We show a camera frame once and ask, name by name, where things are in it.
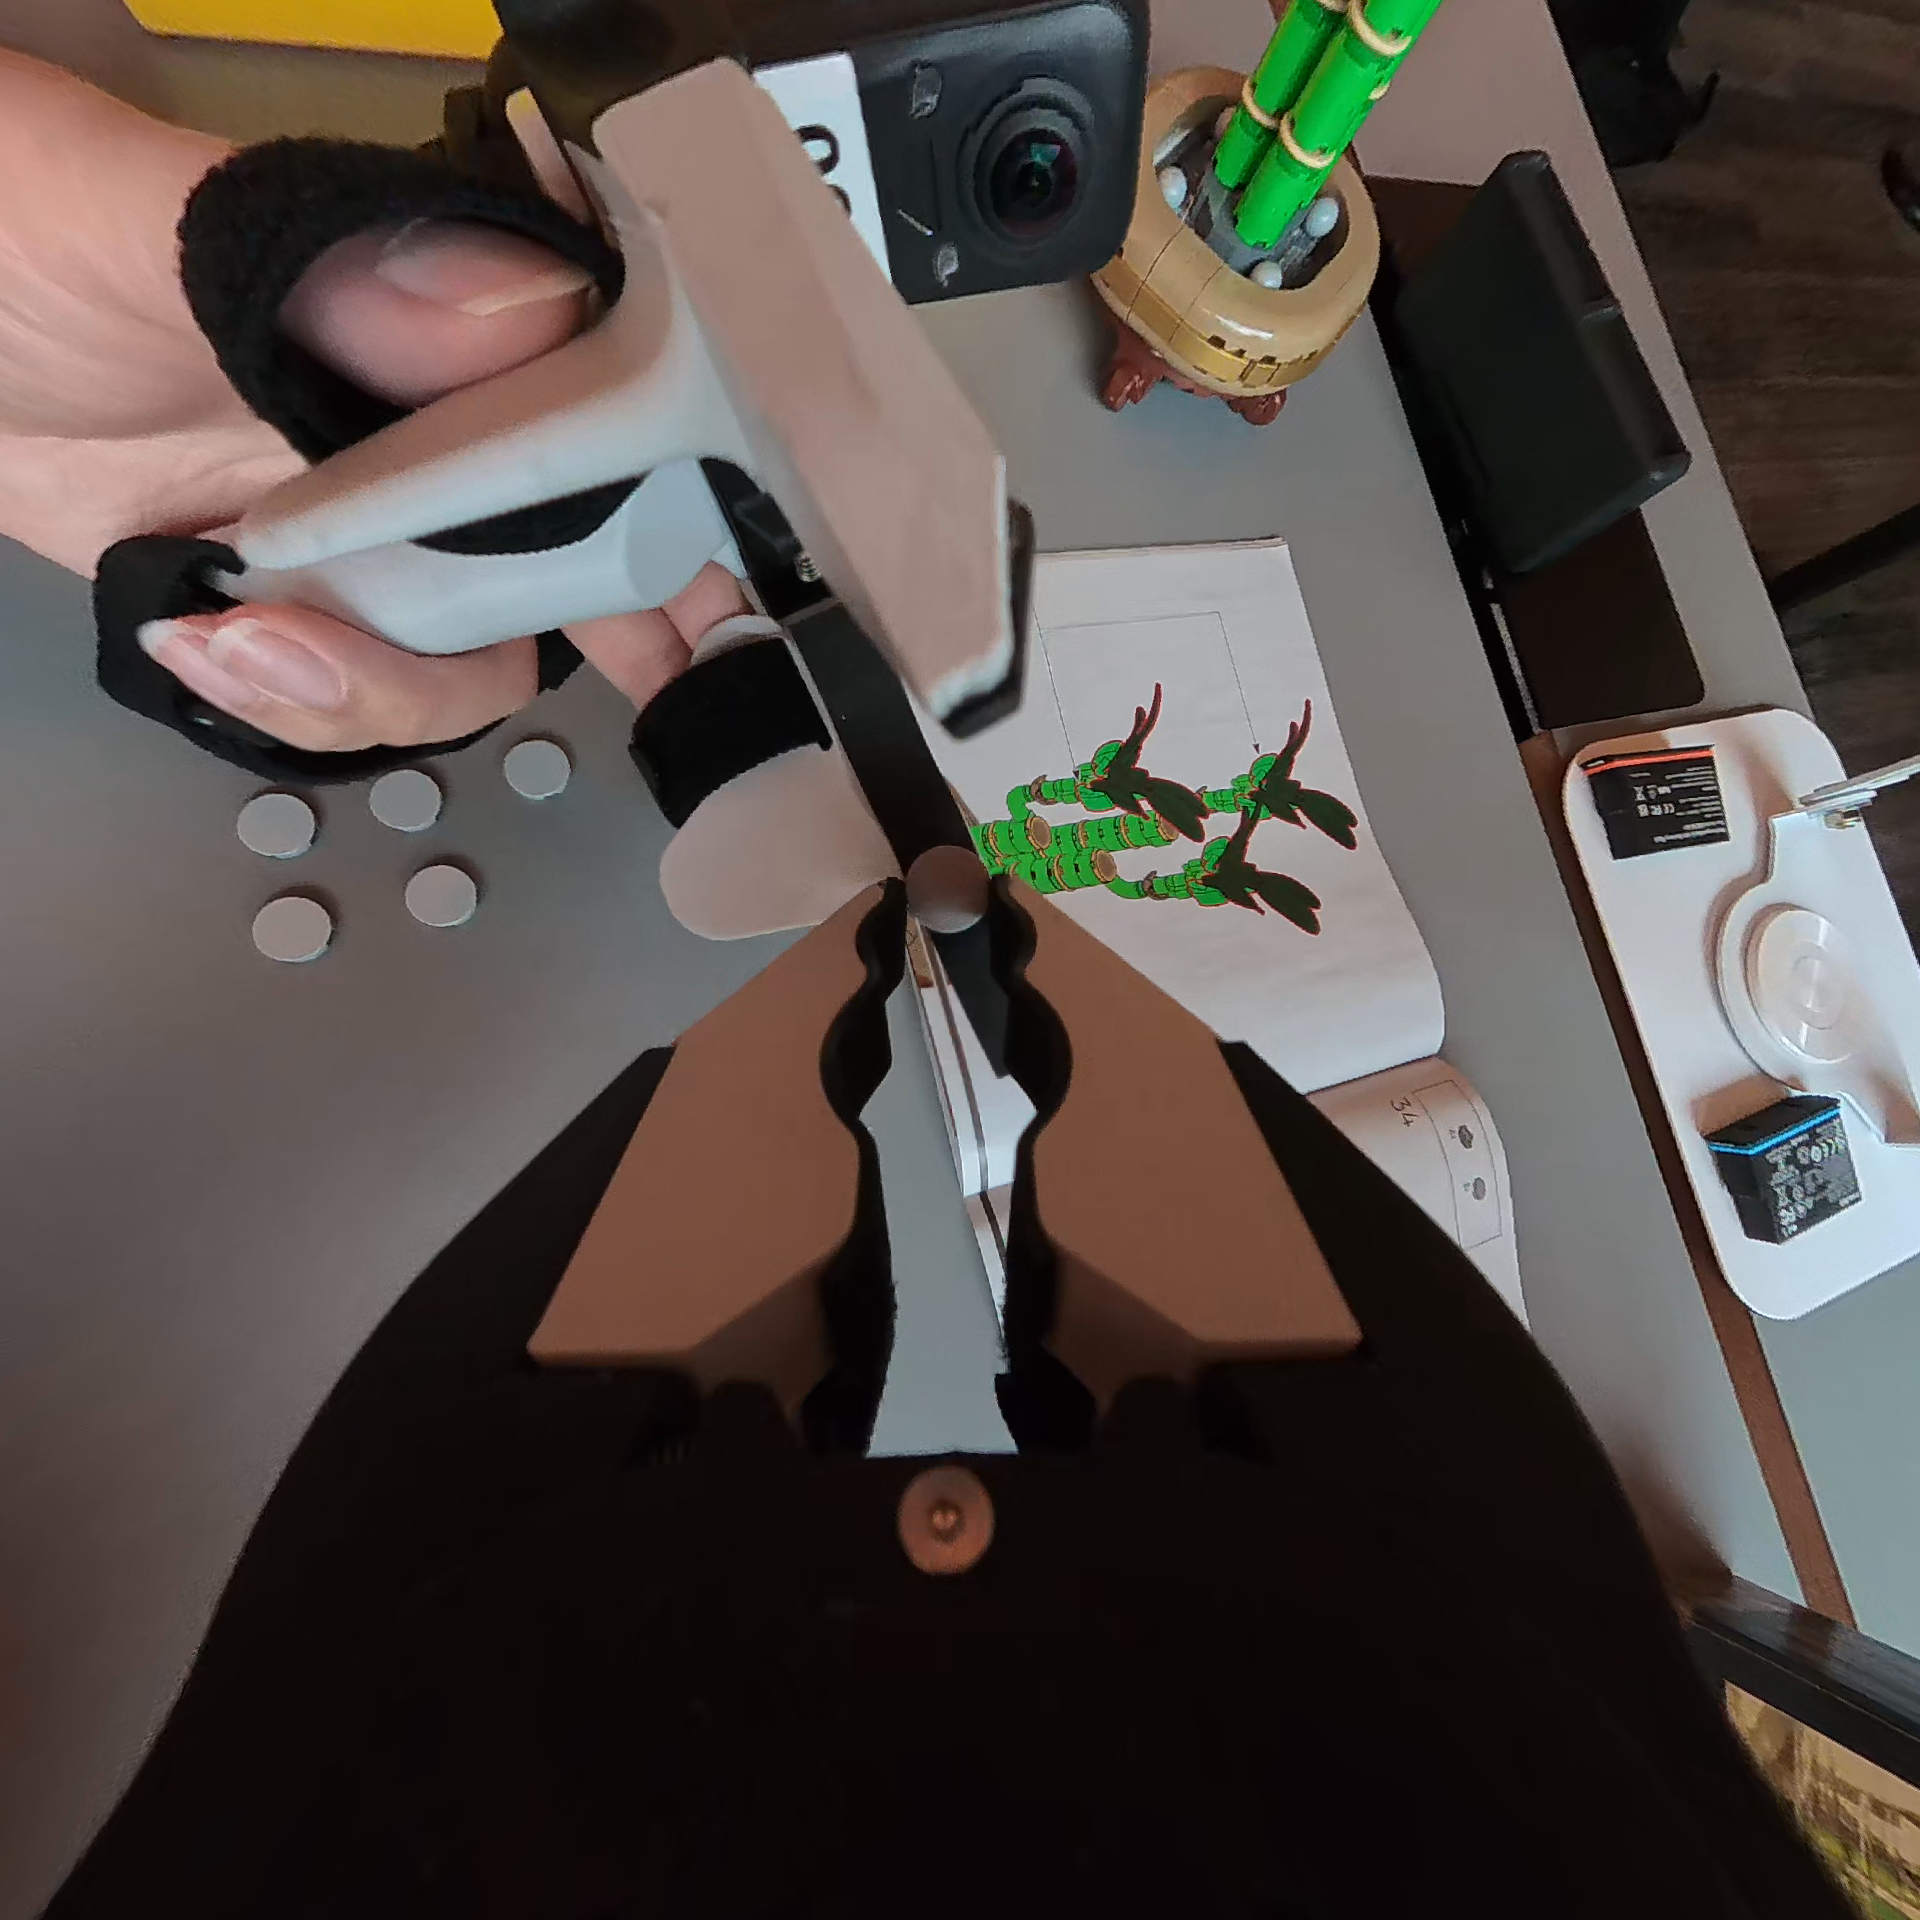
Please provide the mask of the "clear round suction mount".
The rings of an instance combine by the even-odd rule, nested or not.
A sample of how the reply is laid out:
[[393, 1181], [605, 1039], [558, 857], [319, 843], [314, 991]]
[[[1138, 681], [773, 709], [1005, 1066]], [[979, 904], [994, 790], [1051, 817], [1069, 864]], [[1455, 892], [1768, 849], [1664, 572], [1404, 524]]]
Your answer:
[[1718, 995], [1785, 1087], [1849, 1101], [1889, 1146], [1919, 1142], [1919, 968], [1878, 851], [1846, 813], [1768, 823], [1768, 869], [1723, 918]]

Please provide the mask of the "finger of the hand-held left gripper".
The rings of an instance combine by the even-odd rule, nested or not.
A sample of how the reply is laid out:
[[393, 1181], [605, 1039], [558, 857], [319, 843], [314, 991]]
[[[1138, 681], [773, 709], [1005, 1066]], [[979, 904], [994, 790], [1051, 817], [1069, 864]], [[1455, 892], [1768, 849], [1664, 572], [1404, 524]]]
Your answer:
[[[741, 939], [815, 928], [935, 846], [973, 846], [968, 817], [899, 673], [742, 471], [709, 481], [747, 564], [767, 635], [703, 641], [703, 933]], [[1011, 1010], [988, 905], [958, 933], [925, 930], [997, 1073]]]
[[1005, 458], [776, 100], [709, 60], [592, 141], [688, 300], [733, 459], [921, 705], [958, 738], [993, 725], [1025, 645]]

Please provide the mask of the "small metal bracket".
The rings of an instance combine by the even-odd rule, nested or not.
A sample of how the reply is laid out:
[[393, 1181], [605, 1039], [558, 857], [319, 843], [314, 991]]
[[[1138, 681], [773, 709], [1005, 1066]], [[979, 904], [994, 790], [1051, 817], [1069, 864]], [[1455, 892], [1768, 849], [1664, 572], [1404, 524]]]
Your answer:
[[1920, 755], [1913, 753], [1862, 775], [1822, 783], [1800, 796], [1794, 809], [1832, 828], [1852, 825], [1884, 792], [1916, 780], [1919, 770]]

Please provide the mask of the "black battery with red edge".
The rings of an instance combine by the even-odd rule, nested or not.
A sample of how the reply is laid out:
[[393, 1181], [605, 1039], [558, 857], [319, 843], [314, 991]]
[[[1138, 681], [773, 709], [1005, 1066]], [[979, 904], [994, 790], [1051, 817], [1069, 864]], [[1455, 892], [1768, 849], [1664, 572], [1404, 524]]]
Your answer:
[[1731, 841], [1713, 741], [1605, 751], [1578, 770], [1615, 861]]

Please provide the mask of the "cluster of grey discs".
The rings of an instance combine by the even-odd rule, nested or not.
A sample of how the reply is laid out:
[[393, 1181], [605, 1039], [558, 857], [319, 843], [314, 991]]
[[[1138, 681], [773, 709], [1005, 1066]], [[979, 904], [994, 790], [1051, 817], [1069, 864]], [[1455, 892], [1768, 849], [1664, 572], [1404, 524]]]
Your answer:
[[[509, 788], [531, 804], [557, 800], [572, 782], [570, 750], [552, 735], [524, 735], [500, 759]], [[445, 782], [421, 768], [400, 768], [372, 780], [368, 807], [394, 832], [425, 833], [441, 821]], [[292, 860], [321, 839], [319, 806], [292, 790], [265, 790], [238, 812], [237, 837], [266, 860]], [[481, 880], [455, 861], [418, 868], [403, 888], [404, 911], [429, 930], [466, 926], [479, 911]], [[286, 890], [266, 900], [252, 915], [252, 947], [268, 961], [299, 966], [316, 961], [333, 947], [338, 921], [333, 908], [313, 892]]]

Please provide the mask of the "white tray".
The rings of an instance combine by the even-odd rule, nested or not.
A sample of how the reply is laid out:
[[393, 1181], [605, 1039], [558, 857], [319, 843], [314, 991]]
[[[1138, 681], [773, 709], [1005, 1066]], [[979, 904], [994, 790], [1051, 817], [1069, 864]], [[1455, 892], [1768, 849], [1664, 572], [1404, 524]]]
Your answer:
[[[1731, 839], [1617, 861], [1578, 762], [1701, 743], [1716, 746]], [[1714, 1257], [1740, 1302], [1777, 1321], [1878, 1280], [1919, 1244], [1916, 1146], [1883, 1142], [1843, 1097], [1861, 1203], [1786, 1244], [1745, 1236], [1706, 1144], [1723, 1125], [1800, 1091], [1762, 1072], [1737, 1037], [1716, 949], [1725, 913], [1768, 869], [1768, 819], [1838, 780], [1846, 775], [1832, 739], [1786, 707], [1592, 739], [1562, 775], [1571, 841]]]

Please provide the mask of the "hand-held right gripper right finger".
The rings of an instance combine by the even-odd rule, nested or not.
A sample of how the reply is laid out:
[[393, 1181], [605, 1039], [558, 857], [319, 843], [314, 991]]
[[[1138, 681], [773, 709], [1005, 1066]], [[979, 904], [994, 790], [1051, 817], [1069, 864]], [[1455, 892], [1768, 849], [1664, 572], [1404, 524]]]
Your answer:
[[1135, 1383], [1345, 1359], [1362, 1331], [1219, 1036], [1012, 877], [988, 892], [1026, 1096], [997, 1377], [1018, 1448], [1083, 1448]]

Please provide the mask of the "lego instruction booklet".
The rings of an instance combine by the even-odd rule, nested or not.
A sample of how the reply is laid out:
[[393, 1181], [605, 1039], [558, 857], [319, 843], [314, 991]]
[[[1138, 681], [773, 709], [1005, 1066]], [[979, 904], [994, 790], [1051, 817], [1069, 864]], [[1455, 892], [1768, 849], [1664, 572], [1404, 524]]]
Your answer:
[[988, 876], [1257, 1052], [1525, 1317], [1506, 1148], [1443, 1059], [1285, 540], [1046, 553], [1020, 707], [925, 731]]

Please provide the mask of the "black battery with blue edge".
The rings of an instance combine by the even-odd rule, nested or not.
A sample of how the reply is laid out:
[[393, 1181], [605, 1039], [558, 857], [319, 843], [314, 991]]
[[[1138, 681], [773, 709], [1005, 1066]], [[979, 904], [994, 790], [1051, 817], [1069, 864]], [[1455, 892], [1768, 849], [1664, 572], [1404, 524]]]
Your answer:
[[1861, 1175], [1836, 1096], [1797, 1091], [1705, 1137], [1740, 1229], [1780, 1246], [1861, 1203]]

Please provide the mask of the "green lego bamboo plant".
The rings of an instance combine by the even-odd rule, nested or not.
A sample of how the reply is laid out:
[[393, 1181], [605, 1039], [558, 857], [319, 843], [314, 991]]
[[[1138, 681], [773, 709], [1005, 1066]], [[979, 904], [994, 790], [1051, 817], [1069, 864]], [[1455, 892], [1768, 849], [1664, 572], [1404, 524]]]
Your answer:
[[1251, 69], [1152, 79], [1133, 219], [1093, 273], [1116, 322], [1109, 410], [1171, 384], [1270, 423], [1331, 355], [1381, 271], [1352, 148], [1439, 9], [1280, 4]]

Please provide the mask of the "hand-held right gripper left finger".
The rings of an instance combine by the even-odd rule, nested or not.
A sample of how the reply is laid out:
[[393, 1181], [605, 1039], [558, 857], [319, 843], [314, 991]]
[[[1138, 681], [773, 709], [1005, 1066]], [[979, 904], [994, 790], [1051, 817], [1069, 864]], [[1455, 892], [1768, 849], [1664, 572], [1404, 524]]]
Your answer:
[[873, 884], [681, 1036], [536, 1364], [754, 1381], [812, 1448], [868, 1450], [899, 1302], [863, 1116], [895, 1064], [905, 933], [905, 884]]

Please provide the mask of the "person's left hand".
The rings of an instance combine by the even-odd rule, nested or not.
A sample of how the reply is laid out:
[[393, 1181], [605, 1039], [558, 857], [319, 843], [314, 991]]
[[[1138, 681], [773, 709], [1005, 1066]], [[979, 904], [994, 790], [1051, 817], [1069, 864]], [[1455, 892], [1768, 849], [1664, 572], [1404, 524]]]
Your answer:
[[[299, 471], [190, 311], [180, 218], [228, 158], [45, 60], [5, 51], [5, 533], [76, 574], [133, 535], [211, 535]], [[265, 320], [299, 371], [390, 410], [531, 364], [592, 314], [582, 261], [487, 219], [345, 233]], [[121, 655], [161, 724], [268, 777], [364, 777], [513, 720], [572, 659], [636, 707], [775, 624], [707, 564], [664, 605], [416, 655], [300, 604], [143, 621]]]

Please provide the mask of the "yellow plastic bin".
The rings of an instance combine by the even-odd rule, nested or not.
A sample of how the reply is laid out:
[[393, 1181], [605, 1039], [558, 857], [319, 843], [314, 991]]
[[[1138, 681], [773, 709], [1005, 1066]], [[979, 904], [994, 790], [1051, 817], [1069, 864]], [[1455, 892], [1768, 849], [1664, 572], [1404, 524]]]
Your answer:
[[483, 62], [492, 1], [127, 1], [154, 35]]

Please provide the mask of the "black case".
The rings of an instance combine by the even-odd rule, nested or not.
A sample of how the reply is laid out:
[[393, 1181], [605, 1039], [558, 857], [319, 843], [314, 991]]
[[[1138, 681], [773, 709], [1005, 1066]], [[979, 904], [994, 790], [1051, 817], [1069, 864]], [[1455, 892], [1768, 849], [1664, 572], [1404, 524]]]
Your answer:
[[1391, 328], [1501, 578], [1557, 564], [1692, 468], [1549, 153], [1476, 186], [1375, 173]]

